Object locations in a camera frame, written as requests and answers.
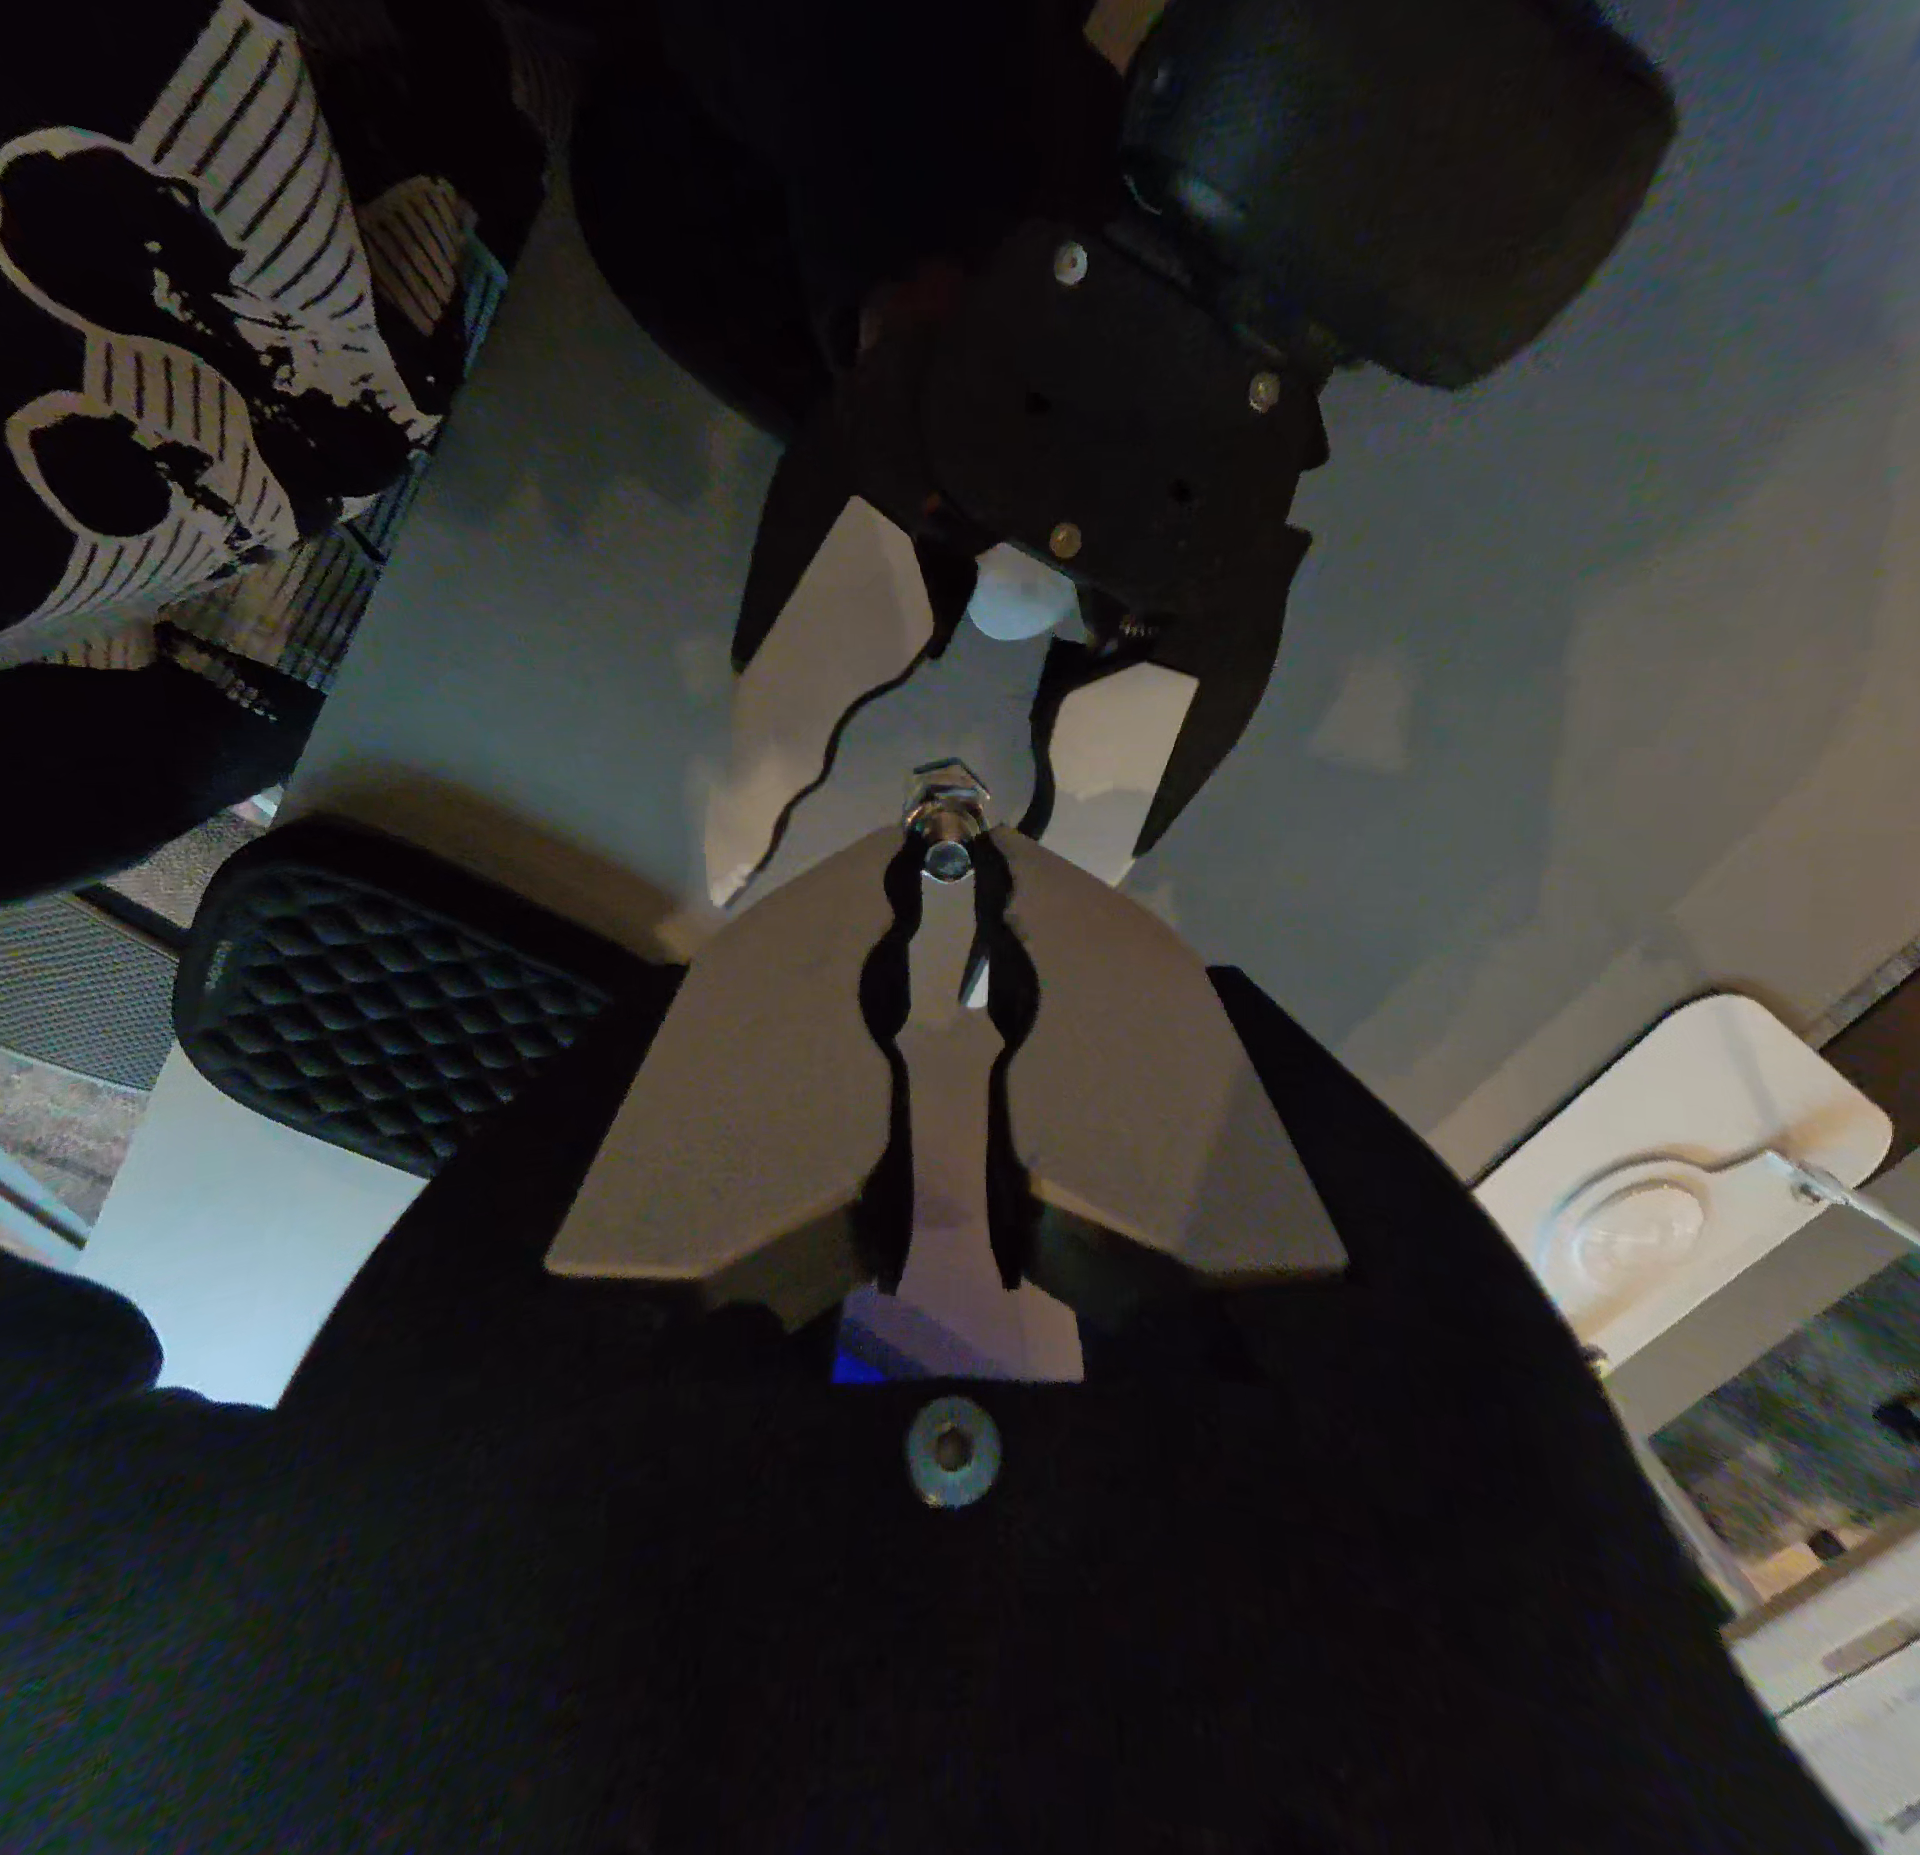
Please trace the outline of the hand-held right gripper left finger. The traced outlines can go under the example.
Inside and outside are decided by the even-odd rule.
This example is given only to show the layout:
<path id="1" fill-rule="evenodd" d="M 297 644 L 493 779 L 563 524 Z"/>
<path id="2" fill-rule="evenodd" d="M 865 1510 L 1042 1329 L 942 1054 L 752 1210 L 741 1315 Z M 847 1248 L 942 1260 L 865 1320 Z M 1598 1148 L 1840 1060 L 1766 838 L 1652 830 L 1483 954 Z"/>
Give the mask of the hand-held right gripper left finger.
<path id="1" fill-rule="evenodd" d="M 691 958 L 543 1268 L 789 1329 L 896 1289 L 912 1227 L 900 1051 L 860 976 L 900 922 L 877 830 L 747 907 Z"/>

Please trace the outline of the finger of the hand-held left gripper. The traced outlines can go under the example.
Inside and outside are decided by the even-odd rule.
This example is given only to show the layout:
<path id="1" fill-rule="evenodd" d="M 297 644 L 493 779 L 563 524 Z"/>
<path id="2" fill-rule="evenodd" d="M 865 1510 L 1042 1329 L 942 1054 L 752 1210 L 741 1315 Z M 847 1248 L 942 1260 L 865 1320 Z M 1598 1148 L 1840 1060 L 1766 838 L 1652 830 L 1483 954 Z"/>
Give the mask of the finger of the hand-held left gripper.
<path id="1" fill-rule="evenodd" d="M 1110 888 L 1125 884 L 1196 693 L 1175 667 L 1048 649 L 1024 835 Z"/>
<path id="2" fill-rule="evenodd" d="M 707 896 L 733 907 L 829 783 L 851 722 L 940 659 L 975 592 L 975 552 L 910 538 L 866 499 L 755 543 L 752 597 L 773 603 L 735 660 L 726 769 L 706 830 Z"/>

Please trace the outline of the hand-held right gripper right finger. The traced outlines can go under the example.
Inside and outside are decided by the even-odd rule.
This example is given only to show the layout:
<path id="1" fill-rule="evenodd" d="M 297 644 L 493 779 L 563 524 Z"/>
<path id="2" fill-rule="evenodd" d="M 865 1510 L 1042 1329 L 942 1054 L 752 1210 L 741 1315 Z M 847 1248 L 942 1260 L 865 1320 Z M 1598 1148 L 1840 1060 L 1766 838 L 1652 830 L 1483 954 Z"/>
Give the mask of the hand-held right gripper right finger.
<path id="1" fill-rule="evenodd" d="M 1013 1289 L 1249 1293 L 1345 1274 L 1333 1217 L 1204 963 L 1015 830 L 975 842 L 999 1051 L 988 1227 Z"/>

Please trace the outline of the silver hex bolt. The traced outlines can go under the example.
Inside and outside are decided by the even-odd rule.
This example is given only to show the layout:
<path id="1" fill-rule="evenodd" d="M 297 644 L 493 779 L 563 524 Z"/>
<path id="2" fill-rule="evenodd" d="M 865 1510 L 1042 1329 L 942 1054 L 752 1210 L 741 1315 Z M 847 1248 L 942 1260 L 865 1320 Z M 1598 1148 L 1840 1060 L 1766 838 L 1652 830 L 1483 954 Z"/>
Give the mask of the silver hex bolt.
<path id="1" fill-rule="evenodd" d="M 960 885 L 972 880 L 972 846 L 993 830 L 993 790 L 961 761 L 912 772 L 902 835 L 926 881 Z"/>

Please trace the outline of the person's left forearm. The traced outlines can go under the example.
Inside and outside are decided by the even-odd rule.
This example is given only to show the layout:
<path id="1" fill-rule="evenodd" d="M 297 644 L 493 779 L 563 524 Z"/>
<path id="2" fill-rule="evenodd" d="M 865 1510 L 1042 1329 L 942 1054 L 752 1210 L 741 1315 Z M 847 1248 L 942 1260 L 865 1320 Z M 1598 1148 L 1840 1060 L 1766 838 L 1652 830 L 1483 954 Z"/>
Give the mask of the person's left forearm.
<path id="1" fill-rule="evenodd" d="M 592 261 L 784 441 L 1024 221 L 1119 205 L 1099 0 L 585 0 L 573 191 Z"/>

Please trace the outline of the white document stand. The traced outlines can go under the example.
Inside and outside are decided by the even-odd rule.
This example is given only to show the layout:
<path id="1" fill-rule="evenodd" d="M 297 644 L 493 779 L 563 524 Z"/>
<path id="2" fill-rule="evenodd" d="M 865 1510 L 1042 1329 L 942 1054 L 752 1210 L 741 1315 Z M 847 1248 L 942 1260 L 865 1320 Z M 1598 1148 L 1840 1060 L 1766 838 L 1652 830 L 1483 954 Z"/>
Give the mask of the white document stand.
<path id="1" fill-rule="evenodd" d="M 1915 1252 L 1864 1182 L 1893 1122 L 1762 1002 L 1701 996 L 1567 1100 L 1474 1193 L 1610 1374 L 1812 1220 Z"/>

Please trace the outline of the grey mesh office chair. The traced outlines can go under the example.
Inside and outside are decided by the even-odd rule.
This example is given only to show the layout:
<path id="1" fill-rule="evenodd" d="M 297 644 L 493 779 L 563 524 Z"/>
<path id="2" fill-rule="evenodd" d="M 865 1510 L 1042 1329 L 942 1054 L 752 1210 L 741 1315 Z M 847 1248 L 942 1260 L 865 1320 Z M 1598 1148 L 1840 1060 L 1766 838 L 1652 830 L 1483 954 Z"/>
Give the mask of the grey mesh office chair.
<path id="1" fill-rule="evenodd" d="M 103 884 L 5 905 L 5 1054 L 151 1093 L 174 1045 L 185 941 L 181 923 Z"/>

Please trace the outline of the person's black printed shirt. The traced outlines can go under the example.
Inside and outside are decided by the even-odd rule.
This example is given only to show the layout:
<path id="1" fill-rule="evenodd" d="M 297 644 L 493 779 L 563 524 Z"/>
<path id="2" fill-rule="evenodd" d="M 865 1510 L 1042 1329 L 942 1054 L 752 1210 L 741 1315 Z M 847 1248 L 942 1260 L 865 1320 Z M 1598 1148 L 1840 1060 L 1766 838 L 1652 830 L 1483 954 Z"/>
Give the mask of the person's black printed shirt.
<path id="1" fill-rule="evenodd" d="M 3 0 L 3 892 L 282 784 L 549 192 L 559 0 Z"/>

